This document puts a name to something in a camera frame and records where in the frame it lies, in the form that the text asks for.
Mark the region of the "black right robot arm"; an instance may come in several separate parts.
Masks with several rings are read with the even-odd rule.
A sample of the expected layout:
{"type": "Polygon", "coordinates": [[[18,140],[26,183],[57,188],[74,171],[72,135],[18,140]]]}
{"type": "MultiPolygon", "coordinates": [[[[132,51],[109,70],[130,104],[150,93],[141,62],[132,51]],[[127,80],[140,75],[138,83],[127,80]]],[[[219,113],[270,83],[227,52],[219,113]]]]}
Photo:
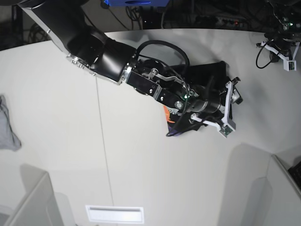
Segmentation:
{"type": "Polygon", "coordinates": [[[235,130],[232,105],[242,102],[239,78],[226,75],[224,62],[191,66],[187,54],[166,41],[149,40],[138,48],[118,42],[87,24],[73,0],[22,0],[18,6],[72,64],[116,84],[125,81],[161,103],[170,130],[235,130]]]}

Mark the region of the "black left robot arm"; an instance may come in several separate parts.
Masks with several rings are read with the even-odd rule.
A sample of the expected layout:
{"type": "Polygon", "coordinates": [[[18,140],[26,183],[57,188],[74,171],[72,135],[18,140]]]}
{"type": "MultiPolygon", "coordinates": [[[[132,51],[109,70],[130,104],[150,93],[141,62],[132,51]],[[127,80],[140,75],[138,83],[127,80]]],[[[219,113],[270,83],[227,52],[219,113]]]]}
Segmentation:
{"type": "Polygon", "coordinates": [[[255,60],[256,67],[264,69],[271,63],[283,61],[286,71],[297,69],[296,55],[301,47],[301,9],[299,0],[268,0],[271,5],[277,26],[273,32],[265,33],[265,41],[257,43],[260,49],[255,60]],[[269,62],[259,66],[259,56],[266,49],[269,51],[269,62]]]}

